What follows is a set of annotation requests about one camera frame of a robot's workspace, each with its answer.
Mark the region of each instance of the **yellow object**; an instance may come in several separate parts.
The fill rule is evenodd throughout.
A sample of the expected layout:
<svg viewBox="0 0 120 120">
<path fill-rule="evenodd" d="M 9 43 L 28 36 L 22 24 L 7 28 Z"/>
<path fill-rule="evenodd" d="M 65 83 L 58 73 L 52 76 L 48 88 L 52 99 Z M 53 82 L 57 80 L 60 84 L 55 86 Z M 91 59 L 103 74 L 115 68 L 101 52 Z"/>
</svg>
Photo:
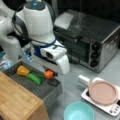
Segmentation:
<svg viewBox="0 0 120 120">
<path fill-rule="evenodd" d="M 30 73 L 30 70 L 25 68 L 24 66 L 20 66 L 17 70 L 17 74 L 18 75 L 23 75 L 23 76 L 28 76 L 28 74 Z"/>
</svg>

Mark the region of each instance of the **metal tray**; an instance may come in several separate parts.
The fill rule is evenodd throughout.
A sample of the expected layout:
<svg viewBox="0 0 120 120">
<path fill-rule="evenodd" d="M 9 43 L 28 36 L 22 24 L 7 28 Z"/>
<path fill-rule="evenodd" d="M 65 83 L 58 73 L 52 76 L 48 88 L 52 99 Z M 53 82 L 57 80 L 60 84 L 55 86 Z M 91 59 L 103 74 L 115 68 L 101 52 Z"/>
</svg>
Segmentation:
<svg viewBox="0 0 120 120">
<path fill-rule="evenodd" d="M 26 64 L 22 61 L 12 66 L 10 69 L 4 71 L 4 73 L 15 80 L 17 83 L 25 87 L 27 90 L 38 96 L 40 99 L 44 100 L 47 109 L 53 104 L 53 102 L 58 98 L 62 93 L 62 85 L 56 80 L 52 79 L 51 81 L 45 80 L 42 85 L 36 85 L 33 81 L 24 76 L 17 75 L 17 69 L 20 65 L 25 66 L 30 69 L 32 72 L 35 72 L 38 76 L 43 75 L 42 72 L 33 68 L 29 64 Z"/>
</svg>

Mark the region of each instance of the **toy vegetable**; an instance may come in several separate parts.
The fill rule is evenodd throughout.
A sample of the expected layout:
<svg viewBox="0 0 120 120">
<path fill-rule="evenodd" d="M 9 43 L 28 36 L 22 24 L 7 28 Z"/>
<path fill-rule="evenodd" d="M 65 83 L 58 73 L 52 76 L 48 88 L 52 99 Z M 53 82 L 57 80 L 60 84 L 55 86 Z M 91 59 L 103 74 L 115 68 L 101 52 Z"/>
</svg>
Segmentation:
<svg viewBox="0 0 120 120">
<path fill-rule="evenodd" d="M 20 66 L 17 70 L 17 74 L 18 75 L 22 75 L 25 76 L 29 79 L 31 79 L 32 81 L 34 81 L 37 85 L 41 85 L 42 84 L 42 79 L 40 77 L 38 77 L 37 75 L 31 73 L 31 71 L 27 68 L 25 68 L 24 66 Z"/>
</svg>

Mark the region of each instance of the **oven window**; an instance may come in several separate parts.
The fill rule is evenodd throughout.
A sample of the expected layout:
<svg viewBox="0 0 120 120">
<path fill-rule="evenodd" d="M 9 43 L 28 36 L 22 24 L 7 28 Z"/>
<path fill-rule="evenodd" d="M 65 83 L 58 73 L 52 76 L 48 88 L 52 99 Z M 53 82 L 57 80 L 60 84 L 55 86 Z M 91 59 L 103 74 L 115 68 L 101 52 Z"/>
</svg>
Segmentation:
<svg viewBox="0 0 120 120">
<path fill-rule="evenodd" d="M 78 58 L 79 61 L 89 63 L 90 39 L 82 37 L 77 42 L 61 37 L 57 37 L 57 39 L 65 45 L 68 54 Z"/>
</svg>

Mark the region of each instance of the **oven door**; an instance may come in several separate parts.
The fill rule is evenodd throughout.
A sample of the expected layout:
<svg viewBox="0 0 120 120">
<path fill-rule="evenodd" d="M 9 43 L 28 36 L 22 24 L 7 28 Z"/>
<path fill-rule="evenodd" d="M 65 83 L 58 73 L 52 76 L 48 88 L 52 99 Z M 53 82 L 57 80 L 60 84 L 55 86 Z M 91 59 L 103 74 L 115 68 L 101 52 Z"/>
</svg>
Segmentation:
<svg viewBox="0 0 120 120">
<path fill-rule="evenodd" d="M 60 33 L 55 34 L 57 40 L 67 48 L 69 60 L 88 67 L 91 40 L 86 37 L 73 39 Z"/>
</svg>

